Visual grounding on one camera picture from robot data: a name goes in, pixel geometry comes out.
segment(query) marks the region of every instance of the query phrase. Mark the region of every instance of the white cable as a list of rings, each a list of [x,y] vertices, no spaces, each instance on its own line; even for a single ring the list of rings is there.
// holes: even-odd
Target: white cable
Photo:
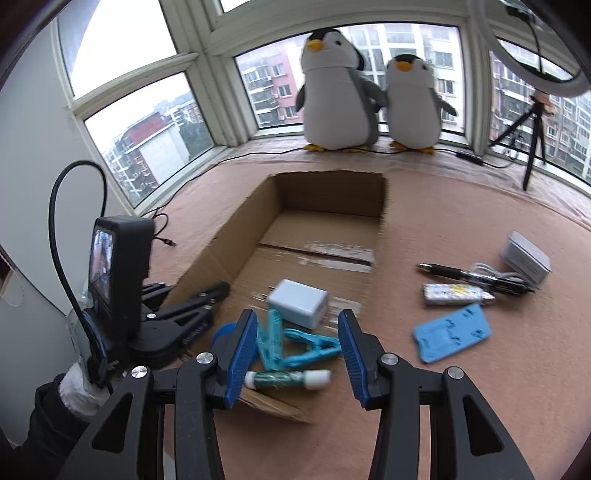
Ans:
[[[501,278],[503,280],[513,280],[520,283],[529,283],[528,280],[517,272],[499,272],[490,265],[485,263],[474,263],[469,269],[472,273],[479,273],[481,275],[489,275],[491,277]]]

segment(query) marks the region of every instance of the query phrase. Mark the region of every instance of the tripod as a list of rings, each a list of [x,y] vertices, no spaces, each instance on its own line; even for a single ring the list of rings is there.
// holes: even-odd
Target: tripod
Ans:
[[[534,117],[534,132],[531,136],[530,153],[527,159],[525,175],[523,177],[524,191],[527,190],[527,185],[530,182],[531,170],[534,168],[535,151],[538,147],[538,140],[540,140],[542,161],[546,163],[546,142],[544,140],[544,122],[542,121],[545,105],[536,98],[535,94],[530,98],[534,102],[531,108],[526,113],[521,115],[515,121],[515,123],[513,123],[513,125],[507,128],[507,130],[505,130],[496,140],[493,140],[490,144],[491,147],[500,144],[506,137],[513,134],[521,125],[527,122],[531,116]]]

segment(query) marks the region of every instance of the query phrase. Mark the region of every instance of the glue stick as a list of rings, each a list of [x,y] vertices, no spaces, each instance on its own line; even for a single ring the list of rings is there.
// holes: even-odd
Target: glue stick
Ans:
[[[330,384],[330,370],[303,372],[246,372],[244,384],[253,390],[262,388],[305,388],[321,390]]]

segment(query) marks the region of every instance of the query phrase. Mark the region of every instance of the white box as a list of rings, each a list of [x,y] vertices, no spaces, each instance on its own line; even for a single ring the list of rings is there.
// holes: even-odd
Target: white box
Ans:
[[[269,294],[270,308],[279,310],[281,318],[313,330],[329,307],[329,293],[298,282],[283,279]]]
[[[552,272],[548,255],[515,231],[511,232],[507,238],[501,258],[536,287]]]

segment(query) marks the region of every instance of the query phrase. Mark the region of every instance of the blue phone case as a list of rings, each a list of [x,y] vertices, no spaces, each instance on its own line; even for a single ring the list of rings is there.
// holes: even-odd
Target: blue phone case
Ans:
[[[426,364],[460,352],[492,335],[480,305],[473,303],[414,329],[421,361]]]

